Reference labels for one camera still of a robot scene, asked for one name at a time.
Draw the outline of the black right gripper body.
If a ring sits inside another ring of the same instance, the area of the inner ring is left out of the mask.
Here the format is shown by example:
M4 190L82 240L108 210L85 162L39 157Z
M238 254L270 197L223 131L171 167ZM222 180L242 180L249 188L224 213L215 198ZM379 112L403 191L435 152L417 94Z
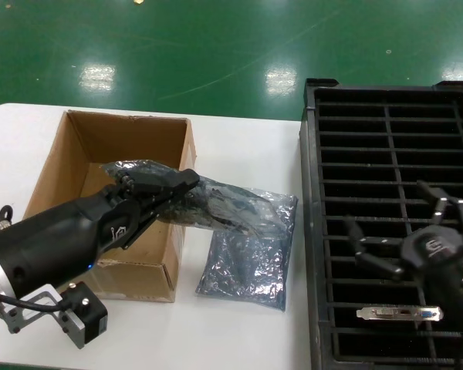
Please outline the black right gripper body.
M428 302L463 332L463 236L450 227L422 228L404 239L400 260Z

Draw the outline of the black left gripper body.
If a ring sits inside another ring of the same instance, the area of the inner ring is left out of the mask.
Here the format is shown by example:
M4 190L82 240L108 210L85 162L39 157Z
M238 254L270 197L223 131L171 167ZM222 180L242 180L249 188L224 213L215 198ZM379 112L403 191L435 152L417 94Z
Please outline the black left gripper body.
M138 199L107 186L1 230L0 266L17 298L45 284L58 287L124 247L139 223Z

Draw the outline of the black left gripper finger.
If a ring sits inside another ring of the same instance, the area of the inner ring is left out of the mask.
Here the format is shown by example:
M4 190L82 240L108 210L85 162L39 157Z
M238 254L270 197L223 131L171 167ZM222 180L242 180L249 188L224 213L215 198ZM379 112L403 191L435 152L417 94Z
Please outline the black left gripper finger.
M172 198L151 198L146 199L142 205L139 224L136 230L128 237L126 243L122 246L124 250L128 249L145 231L150 227L157 218L177 201Z
M138 200L168 199L185 195L200 181L200 176L193 170L166 173L117 170L113 177L126 196Z

